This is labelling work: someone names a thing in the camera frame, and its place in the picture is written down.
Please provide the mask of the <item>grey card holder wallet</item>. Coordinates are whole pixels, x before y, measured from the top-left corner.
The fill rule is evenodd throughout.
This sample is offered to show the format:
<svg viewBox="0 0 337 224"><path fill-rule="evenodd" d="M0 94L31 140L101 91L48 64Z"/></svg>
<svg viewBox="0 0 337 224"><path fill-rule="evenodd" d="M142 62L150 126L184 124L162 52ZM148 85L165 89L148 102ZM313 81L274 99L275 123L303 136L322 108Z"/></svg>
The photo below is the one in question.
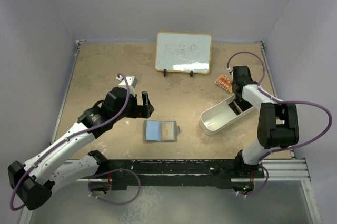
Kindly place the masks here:
<svg viewBox="0 0 337 224"><path fill-rule="evenodd" d="M180 127L176 121L146 120L143 124L145 142L176 142Z"/></svg>

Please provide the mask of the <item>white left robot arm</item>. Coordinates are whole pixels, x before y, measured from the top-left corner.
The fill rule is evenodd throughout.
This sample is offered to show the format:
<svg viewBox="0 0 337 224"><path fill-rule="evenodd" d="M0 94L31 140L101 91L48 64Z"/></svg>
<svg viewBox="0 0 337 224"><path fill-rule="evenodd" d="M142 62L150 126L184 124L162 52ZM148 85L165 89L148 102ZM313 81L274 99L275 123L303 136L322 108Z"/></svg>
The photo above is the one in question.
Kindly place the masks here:
<svg viewBox="0 0 337 224"><path fill-rule="evenodd" d="M52 194L77 179L102 178L115 172L109 160L98 150L70 165L64 163L78 150L111 130L123 118L150 118L154 107L147 92L142 92L142 105L128 87L115 87L105 99L96 102L79 116L77 122L56 142L35 157L8 167L9 183L13 190L9 207L18 211L24 207L35 210L46 203Z"/></svg>

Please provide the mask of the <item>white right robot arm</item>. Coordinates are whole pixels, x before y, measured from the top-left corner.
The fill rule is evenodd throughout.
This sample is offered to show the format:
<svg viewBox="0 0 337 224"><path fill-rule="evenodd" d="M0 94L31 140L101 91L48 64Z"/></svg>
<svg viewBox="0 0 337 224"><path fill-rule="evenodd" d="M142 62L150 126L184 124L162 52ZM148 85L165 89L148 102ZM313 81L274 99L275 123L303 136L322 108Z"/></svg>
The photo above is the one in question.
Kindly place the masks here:
<svg viewBox="0 0 337 224"><path fill-rule="evenodd" d="M231 74L237 110L244 112L254 107L259 111L257 140L241 151L242 160L234 164L235 173L239 177L247 177L253 171L253 165L267 155L298 143L297 107L277 100L260 88L247 66L235 66Z"/></svg>

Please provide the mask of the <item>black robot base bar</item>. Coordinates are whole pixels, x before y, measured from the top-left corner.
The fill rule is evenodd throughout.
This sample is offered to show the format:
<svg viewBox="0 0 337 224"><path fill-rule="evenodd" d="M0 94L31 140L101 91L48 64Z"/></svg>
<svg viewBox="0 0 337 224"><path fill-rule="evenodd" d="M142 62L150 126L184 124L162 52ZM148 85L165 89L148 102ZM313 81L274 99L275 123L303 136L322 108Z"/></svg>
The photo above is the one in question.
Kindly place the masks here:
<svg viewBox="0 0 337 224"><path fill-rule="evenodd" d="M89 152L98 164L89 186L94 191L126 190L129 186L215 187L230 189L233 179L248 182L264 178L258 165L234 159L107 159L100 151Z"/></svg>

